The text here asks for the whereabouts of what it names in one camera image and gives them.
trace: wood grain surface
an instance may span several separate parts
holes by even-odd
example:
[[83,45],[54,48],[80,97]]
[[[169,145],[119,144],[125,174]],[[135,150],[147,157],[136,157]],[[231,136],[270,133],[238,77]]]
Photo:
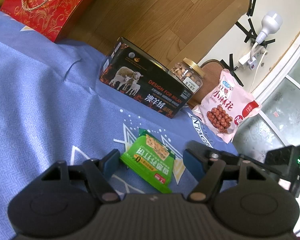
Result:
[[108,54],[125,37],[171,68],[195,62],[249,6],[249,0],[94,0],[69,34]]

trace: plastic jar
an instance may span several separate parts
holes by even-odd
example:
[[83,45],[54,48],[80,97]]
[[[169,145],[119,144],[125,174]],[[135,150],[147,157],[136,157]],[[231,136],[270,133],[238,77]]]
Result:
[[182,62],[178,62],[169,70],[169,74],[179,79],[193,93],[196,93],[202,87],[202,78],[205,73],[201,68],[188,58],[184,58]]

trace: gold lid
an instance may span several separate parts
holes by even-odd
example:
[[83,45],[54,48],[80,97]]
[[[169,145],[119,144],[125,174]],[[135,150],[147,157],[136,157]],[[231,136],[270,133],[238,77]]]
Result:
[[189,65],[194,71],[196,71],[202,78],[204,78],[204,76],[206,75],[202,69],[199,67],[199,65],[195,62],[193,62],[192,60],[188,59],[188,58],[184,58],[183,62],[186,63],[187,65]]

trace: white cable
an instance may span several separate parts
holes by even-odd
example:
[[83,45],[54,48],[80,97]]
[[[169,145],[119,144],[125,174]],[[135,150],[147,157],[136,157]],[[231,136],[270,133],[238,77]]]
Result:
[[264,58],[264,56],[268,53],[268,51],[265,51],[261,57],[261,60],[256,68],[256,72],[254,73],[254,77],[253,77],[253,80],[252,80],[252,83],[251,83],[251,86],[250,86],[250,89],[249,89],[249,93],[251,93],[251,90],[252,90],[252,86],[253,86],[253,83],[254,83],[254,80],[256,79],[256,75],[257,75],[257,71],[258,71],[258,68],[260,67],[261,63],[262,63],[262,60]]
[[257,43],[257,42],[255,42],[255,43],[253,44],[252,49],[251,49],[251,51],[250,51],[250,60],[251,60],[251,61],[252,61],[252,57],[253,57],[253,51],[254,51],[254,49],[256,48],[256,46],[258,46],[258,43]]

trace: blue brand logo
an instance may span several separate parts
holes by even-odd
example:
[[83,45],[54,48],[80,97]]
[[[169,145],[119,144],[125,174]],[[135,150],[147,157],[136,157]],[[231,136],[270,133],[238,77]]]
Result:
[[223,81],[223,84],[224,84],[227,88],[230,87],[230,84],[229,84],[228,82],[226,82],[226,81]]

